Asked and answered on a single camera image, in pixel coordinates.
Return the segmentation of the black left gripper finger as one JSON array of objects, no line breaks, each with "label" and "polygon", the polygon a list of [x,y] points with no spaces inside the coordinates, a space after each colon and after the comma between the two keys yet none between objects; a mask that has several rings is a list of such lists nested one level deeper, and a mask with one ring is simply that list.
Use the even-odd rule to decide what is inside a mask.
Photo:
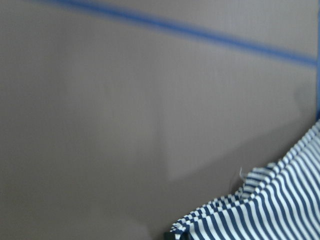
[{"label": "black left gripper finger", "polygon": [[176,235],[173,232],[165,232],[163,234],[164,240],[176,240]]}]

